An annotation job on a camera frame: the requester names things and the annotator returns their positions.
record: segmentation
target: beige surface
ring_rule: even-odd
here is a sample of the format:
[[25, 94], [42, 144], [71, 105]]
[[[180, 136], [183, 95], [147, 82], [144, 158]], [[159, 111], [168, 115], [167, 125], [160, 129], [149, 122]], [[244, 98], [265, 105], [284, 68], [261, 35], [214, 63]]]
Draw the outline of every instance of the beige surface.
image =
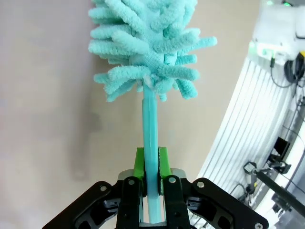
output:
[[[199, 1], [191, 26], [218, 37], [198, 52], [198, 99], [171, 92], [159, 141], [173, 167], [198, 174], [237, 81], [258, 3]], [[141, 94], [106, 103], [87, 52], [85, 0], [0, 1], [0, 228], [41, 228], [98, 180], [114, 183], [142, 146]], [[114, 223], [104, 228], [114, 228]]]

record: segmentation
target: black device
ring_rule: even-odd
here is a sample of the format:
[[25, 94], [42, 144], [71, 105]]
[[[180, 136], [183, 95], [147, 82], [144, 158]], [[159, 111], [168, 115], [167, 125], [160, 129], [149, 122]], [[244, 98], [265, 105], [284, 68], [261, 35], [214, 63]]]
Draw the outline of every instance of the black device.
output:
[[188, 210], [216, 229], [268, 229], [268, 221], [206, 178], [190, 183], [178, 174], [162, 179], [166, 222], [142, 222], [143, 180], [120, 174], [115, 185], [99, 181], [43, 229], [98, 229], [117, 215], [116, 229], [191, 229]]

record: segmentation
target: black metal pole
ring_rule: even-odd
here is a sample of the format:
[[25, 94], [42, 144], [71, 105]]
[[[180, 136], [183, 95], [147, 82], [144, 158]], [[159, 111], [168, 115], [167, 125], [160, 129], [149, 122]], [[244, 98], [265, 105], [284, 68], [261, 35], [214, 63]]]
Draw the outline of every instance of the black metal pole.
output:
[[275, 183], [270, 177], [263, 172], [257, 172], [256, 176], [262, 182], [271, 188], [276, 194], [278, 194], [283, 200], [285, 200], [291, 207], [293, 207], [298, 213], [305, 217], [305, 206], [298, 201], [290, 192]]

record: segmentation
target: ribbed white surface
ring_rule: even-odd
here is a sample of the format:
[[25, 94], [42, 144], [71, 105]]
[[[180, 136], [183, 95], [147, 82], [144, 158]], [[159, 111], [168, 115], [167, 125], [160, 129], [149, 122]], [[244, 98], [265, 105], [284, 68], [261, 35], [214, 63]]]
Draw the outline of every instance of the ribbed white surface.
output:
[[[270, 154], [292, 99], [293, 87], [277, 87], [270, 77], [270, 62], [248, 56], [210, 153], [198, 177], [205, 177], [230, 193], [240, 182], [246, 185], [243, 165], [254, 161], [262, 167]], [[287, 85], [282, 66], [274, 79]], [[242, 195], [237, 188], [233, 196]], [[199, 218], [191, 216], [191, 223]], [[203, 219], [196, 224], [204, 225]]]

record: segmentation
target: screw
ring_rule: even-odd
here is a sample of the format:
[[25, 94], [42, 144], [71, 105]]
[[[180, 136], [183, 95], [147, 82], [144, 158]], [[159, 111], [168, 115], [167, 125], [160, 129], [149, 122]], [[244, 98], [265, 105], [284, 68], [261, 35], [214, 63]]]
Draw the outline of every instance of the screw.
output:
[[128, 181], [128, 184], [134, 185], [134, 180], [131, 180], [131, 179], [130, 179], [130, 180]]
[[106, 186], [102, 186], [102, 187], [101, 187], [101, 191], [102, 191], [102, 192], [104, 192], [104, 191], [106, 191], [106, 190], [107, 190], [107, 187], [106, 187]]
[[256, 225], [255, 225], [255, 229], [263, 229], [264, 227], [262, 226], [262, 224], [261, 223], [257, 223]]
[[203, 188], [203, 187], [204, 187], [204, 183], [203, 183], [202, 181], [199, 181], [199, 182], [197, 183], [197, 187]]
[[170, 182], [170, 183], [175, 183], [176, 182], [176, 179], [175, 178], [173, 178], [173, 177], [170, 177], [169, 179], [168, 179], [168, 181]]

